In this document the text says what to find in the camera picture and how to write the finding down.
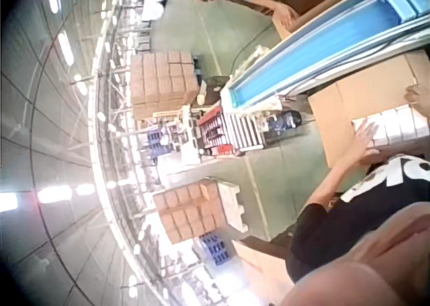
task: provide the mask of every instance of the yellow floor line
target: yellow floor line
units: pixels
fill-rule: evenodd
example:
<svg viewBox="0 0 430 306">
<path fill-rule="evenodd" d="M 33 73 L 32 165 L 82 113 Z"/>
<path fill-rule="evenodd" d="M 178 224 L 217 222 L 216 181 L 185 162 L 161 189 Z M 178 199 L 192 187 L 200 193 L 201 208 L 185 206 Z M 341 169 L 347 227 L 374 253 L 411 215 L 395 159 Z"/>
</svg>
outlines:
<svg viewBox="0 0 430 306">
<path fill-rule="evenodd" d="M 258 191 L 257 183 L 255 182 L 254 171 L 249 162 L 249 156 L 245 156 L 245 163 L 247 164 L 247 170 L 249 174 L 249 179 L 254 190 L 255 199 L 257 200 L 258 209 L 261 215 L 261 221 L 263 222 L 264 234 L 267 240 L 270 240 L 269 225 L 267 224 L 266 214 L 264 213 L 263 203 L 261 202 L 260 193 Z"/>
</svg>

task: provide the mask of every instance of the roller conveyor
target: roller conveyor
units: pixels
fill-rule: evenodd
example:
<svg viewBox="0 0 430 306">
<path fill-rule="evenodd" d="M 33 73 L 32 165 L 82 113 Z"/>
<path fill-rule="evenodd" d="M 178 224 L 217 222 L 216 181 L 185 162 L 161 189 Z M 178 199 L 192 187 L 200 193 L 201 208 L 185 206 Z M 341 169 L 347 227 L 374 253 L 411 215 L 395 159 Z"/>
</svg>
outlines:
<svg viewBox="0 0 430 306">
<path fill-rule="evenodd" d="M 246 110 L 429 43 L 429 13 L 430 0 L 344 0 L 229 81 L 222 106 Z"/>
</svg>

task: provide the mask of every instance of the white print on shirt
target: white print on shirt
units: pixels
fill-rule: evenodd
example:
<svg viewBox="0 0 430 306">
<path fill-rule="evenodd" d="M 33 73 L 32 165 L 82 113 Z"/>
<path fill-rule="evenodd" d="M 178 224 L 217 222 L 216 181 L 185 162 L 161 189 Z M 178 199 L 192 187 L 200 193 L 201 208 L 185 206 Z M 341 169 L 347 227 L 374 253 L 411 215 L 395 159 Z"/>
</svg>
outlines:
<svg viewBox="0 0 430 306">
<path fill-rule="evenodd" d="M 401 159 L 407 159 L 408 161 L 402 168 Z M 405 176 L 412 180 L 427 180 L 430 182 L 430 163 L 423 159 L 413 156 L 398 156 L 391 159 L 386 165 L 375 169 L 371 174 L 366 176 L 360 183 L 357 183 L 351 187 L 344 195 L 341 196 L 341 200 L 348 203 L 351 200 L 373 187 L 381 184 L 386 180 L 387 187 L 399 185 L 403 183 L 403 173 Z"/>
</svg>

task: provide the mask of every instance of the black t-shirt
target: black t-shirt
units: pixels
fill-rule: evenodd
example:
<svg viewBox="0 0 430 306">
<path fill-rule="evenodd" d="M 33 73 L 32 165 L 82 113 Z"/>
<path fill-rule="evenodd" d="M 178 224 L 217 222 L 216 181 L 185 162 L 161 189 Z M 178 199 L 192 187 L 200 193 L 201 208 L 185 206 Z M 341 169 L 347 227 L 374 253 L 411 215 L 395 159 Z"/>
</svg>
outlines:
<svg viewBox="0 0 430 306">
<path fill-rule="evenodd" d="M 309 204 L 300 213 L 286 265 L 297 281 L 348 252 L 400 209 L 430 197 L 430 163 L 398 156 L 349 189 L 328 213 Z"/>
</svg>

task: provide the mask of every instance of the green floor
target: green floor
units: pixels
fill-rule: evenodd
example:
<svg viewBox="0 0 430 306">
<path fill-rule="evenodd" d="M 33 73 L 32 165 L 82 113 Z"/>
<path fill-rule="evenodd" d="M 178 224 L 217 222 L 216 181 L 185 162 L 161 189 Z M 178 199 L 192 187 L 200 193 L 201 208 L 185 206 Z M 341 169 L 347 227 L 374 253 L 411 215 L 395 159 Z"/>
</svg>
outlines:
<svg viewBox="0 0 430 306">
<path fill-rule="evenodd" d="M 238 52 L 270 24 L 270 17 L 228 1 L 168 0 L 163 17 L 153 24 L 152 48 L 191 51 L 200 55 L 205 76 L 229 75 Z M 246 47 L 237 63 L 258 44 L 273 47 L 279 41 L 272 25 Z M 168 186 L 204 176 L 238 184 L 249 234 L 268 239 L 296 220 L 304 202 L 327 172 L 318 129 L 311 122 L 291 130 L 287 139 L 269 149 L 171 176 Z M 361 174 L 349 178 L 347 183 L 353 184 Z"/>
</svg>

